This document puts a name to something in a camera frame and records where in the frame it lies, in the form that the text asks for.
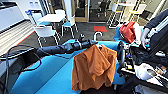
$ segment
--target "black cable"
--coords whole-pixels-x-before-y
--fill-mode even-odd
[[[21,73],[21,72],[25,72],[25,71],[33,71],[33,70],[36,70],[36,69],[38,69],[40,66],[41,66],[41,64],[42,64],[42,61],[41,61],[41,59],[40,59],[40,57],[36,54],[36,53],[33,53],[38,59],[39,59],[39,61],[40,61],[40,64],[36,67],[36,68],[34,68],[34,69],[26,69],[26,70],[20,70],[20,71],[18,71],[18,72],[15,72],[14,74],[16,74],[16,73]]]
[[[31,46],[27,46],[27,45],[17,45],[17,46],[13,46],[11,47],[6,55],[6,79],[5,79],[5,87],[4,87],[4,94],[6,94],[6,92],[8,92],[7,90],[7,85],[8,85],[8,76],[9,76],[9,61],[8,61],[8,56],[9,56],[9,52],[15,48],[15,47],[19,47],[19,46],[26,46],[26,47],[31,47]]]

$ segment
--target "orange cloth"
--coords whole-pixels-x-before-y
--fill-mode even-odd
[[[93,45],[74,57],[72,90],[99,89],[103,83],[111,86],[115,73],[117,52],[102,45]]]

